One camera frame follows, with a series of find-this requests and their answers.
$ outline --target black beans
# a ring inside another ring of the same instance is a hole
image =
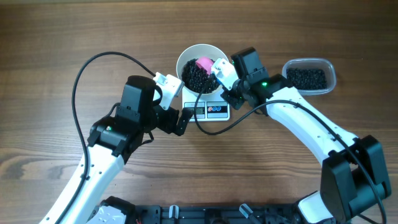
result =
[[[184,81],[185,86],[197,93],[200,93],[205,87],[205,84],[209,80],[209,76],[206,73],[206,70],[203,68],[199,68],[198,65],[196,65],[197,59],[192,59],[189,62],[187,62],[186,65],[184,65],[183,71],[182,71],[182,81]],[[210,87],[207,88],[203,93],[211,93],[215,89],[218,88],[220,84],[216,83],[211,83]]]
[[[325,72],[322,69],[288,68],[287,79],[298,90],[322,90],[327,88]]]

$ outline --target transparent plastic container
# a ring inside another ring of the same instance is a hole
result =
[[[326,89],[322,90],[298,90],[303,96],[321,95],[332,91],[336,86],[336,73],[333,65],[323,58],[298,58],[288,61],[283,69],[282,76],[287,78],[288,68],[312,69],[319,68],[325,72]]]

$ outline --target white bowl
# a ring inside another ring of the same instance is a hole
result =
[[[198,59],[200,57],[208,57],[214,61],[216,61],[219,58],[223,58],[223,59],[229,61],[228,57],[224,54],[224,52],[222,52],[217,47],[209,45],[209,44],[196,44],[196,45],[193,45],[193,46],[185,49],[182,52],[182,54],[180,55],[180,57],[178,58],[177,66],[175,67],[175,71],[177,72],[178,78],[182,80],[183,68],[184,68],[184,65],[188,61],[195,59],[195,58]],[[194,92],[185,86],[184,86],[184,89],[188,90],[190,93],[193,93],[195,96],[199,95],[199,93]],[[207,94],[203,94],[203,95],[214,94],[218,91],[221,91],[222,89],[223,89],[223,87],[220,85],[220,86],[218,86],[217,89],[213,90],[211,93],[207,93]]]

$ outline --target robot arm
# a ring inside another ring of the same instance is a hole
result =
[[[219,58],[213,64],[211,73],[223,86],[221,96],[234,109],[240,109],[245,101],[253,108],[275,100],[293,102],[270,103],[259,109],[296,135],[322,165],[320,192],[298,203],[301,216],[307,223],[318,223],[332,217],[344,223],[376,204],[372,187],[362,171],[359,168],[351,170],[349,166],[350,163],[355,164],[352,153],[364,164],[378,197],[385,199],[390,196],[387,167],[381,144],[376,139],[372,136],[359,139],[337,126],[305,101],[282,75],[268,77],[254,48],[242,50],[231,58],[232,64]],[[322,120],[339,139],[298,105]]]
[[[128,78],[121,103],[116,107],[115,117],[104,117],[91,127],[87,139],[90,155],[87,164],[88,178],[59,223],[88,221],[109,183],[123,169],[130,155],[143,144],[144,133],[159,128],[167,134],[184,134],[192,117],[191,111],[183,110],[178,118],[179,111],[170,107],[173,98],[178,96],[183,86],[184,83],[178,78],[172,75],[165,77],[160,73],[156,73],[153,80],[140,76]],[[83,156],[67,186],[40,223],[55,223],[61,216],[78,188],[85,166],[84,161]],[[108,219],[120,221],[125,217],[116,215]]]

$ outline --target wooden table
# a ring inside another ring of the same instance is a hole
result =
[[[187,47],[206,43],[227,55],[254,46],[270,74],[292,58],[333,63],[337,86],[308,96],[314,107],[358,136],[384,146],[398,222],[398,14],[393,1],[216,1],[48,4],[0,7],[0,223],[37,223],[81,158],[71,91],[82,64],[113,50],[153,71],[175,74]],[[127,77],[145,71],[121,57],[84,72],[76,106],[84,136],[120,101]],[[173,106],[181,107],[175,100]],[[249,109],[232,112],[231,121]],[[219,130],[226,123],[207,123]],[[251,115],[207,136],[154,131],[112,181],[110,195],[146,205],[291,203],[320,187],[320,165],[281,124]],[[367,211],[379,220],[376,208]]]

